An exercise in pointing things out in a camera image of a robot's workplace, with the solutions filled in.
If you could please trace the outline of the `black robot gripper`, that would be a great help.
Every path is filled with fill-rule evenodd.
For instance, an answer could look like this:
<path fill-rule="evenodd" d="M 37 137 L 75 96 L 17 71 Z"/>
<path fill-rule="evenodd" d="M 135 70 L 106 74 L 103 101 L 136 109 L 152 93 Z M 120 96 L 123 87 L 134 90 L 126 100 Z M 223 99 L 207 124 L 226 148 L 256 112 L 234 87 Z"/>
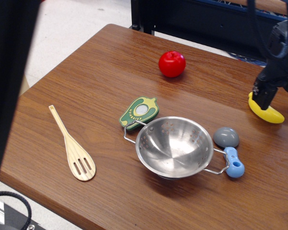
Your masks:
<path fill-rule="evenodd" d="M 268 60 L 255 80 L 252 100 L 261 110 L 267 110 L 279 88 L 288 92 L 288 59 Z"/>

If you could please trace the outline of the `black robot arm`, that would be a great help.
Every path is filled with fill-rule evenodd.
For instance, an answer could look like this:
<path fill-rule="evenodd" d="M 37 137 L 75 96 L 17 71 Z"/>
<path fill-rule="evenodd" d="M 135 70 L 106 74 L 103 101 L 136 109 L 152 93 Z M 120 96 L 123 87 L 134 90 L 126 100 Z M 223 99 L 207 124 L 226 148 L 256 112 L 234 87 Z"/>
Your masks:
<path fill-rule="evenodd" d="M 252 99 L 261 110 L 267 110 L 272 102 L 278 88 L 284 88 L 288 92 L 288 22 L 277 23 L 270 34 L 267 50 L 277 56 L 283 54 L 282 58 L 266 57 L 266 67 L 257 76 L 253 85 Z"/>

